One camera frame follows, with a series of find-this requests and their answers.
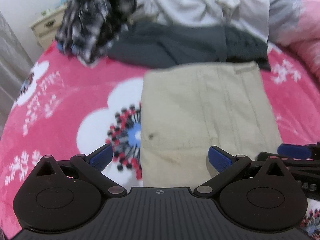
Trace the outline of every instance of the drawer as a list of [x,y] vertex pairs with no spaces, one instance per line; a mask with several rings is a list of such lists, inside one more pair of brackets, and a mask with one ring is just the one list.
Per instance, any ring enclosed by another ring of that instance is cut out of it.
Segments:
[[48,32],[56,30],[61,25],[63,15],[64,10],[59,11],[56,14],[53,14],[50,17],[47,17],[46,19],[36,23],[32,27],[34,34],[38,37],[42,37]]
[[38,41],[44,50],[46,50],[51,45],[52,41],[54,41],[56,32],[57,30],[53,30],[47,35],[38,38]]

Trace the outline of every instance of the blue flower center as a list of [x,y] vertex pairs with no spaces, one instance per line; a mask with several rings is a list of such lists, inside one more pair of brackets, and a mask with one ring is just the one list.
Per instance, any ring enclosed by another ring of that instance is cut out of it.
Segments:
[[135,123],[132,128],[127,130],[128,143],[131,147],[140,147],[141,124]]
[[307,231],[307,233],[309,234],[309,236],[311,236],[313,234],[314,231],[317,230],[315,225],[309,225],[305,228],[305,230]]

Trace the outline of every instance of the circular pad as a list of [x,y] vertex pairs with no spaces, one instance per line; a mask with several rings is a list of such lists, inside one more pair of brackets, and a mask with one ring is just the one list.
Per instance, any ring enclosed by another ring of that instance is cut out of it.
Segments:
[[282,193],[269,187],[258,187],[247,193],[249,202],[260,208],[275,208],[284,201]]
[[99,211],[100,205],[101,195],[95,186],[57,174],[30,178],[13,202],[23,228],[50,233],[85,224]]
[[72,191],[62,187],[52,187],[41,191],[37,195],[37,203],[49,209],[62,208],[73,200]]
[[297,226],[307,209],[307,199],[295,180],[274,175],[256,175],[231,183],[222,190],[219,200],[228,217],[257,231],[276,232]]

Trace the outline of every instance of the drawer handle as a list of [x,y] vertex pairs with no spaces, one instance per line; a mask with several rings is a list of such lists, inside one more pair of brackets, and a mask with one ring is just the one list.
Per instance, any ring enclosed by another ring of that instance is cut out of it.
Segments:
[[47,28],[52,27],[52,25],[54,25],[55,22],[56,22],[56,20],[48,21],[47,23],[44,24],[44,26]]

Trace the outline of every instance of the pillow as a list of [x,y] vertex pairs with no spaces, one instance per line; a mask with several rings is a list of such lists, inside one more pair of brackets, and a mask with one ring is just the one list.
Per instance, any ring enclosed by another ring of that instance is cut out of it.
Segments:
[[320,0],[270,0],[269,41],[289,46],[320,80]]
[[302,58],[320,83],[320,40],[294,42],[290,48]]

